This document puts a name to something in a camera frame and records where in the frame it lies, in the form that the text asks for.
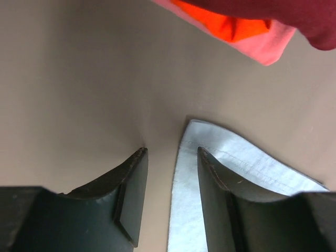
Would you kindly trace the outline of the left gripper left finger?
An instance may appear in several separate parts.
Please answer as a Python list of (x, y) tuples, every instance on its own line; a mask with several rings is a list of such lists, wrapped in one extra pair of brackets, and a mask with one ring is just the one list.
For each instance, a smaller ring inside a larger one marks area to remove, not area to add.
[(140, 148), (68, 194), (1, 187), (1, 251), (133, 251), (147, 176), (148, 151)]

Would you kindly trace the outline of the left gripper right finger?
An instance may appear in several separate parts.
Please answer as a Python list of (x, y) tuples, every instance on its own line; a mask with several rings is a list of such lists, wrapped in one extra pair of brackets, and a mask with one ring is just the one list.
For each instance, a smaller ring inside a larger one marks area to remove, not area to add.
[(285, 196), (197, 150), (209, 251), (335, 251), (335, 192)]

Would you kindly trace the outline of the blue t shirt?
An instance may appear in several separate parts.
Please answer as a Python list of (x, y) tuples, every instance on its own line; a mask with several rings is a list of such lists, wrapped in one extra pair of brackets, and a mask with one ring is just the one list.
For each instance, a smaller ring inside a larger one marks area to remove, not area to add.
[(175, 165), (168, 251), (207, 251), (197, 172), (199, 147), (243, 178), (273, 192), (293, 195), (327, 191), (319, 182), (277, 161), (238, 134), (206, 121), (190, 120)]

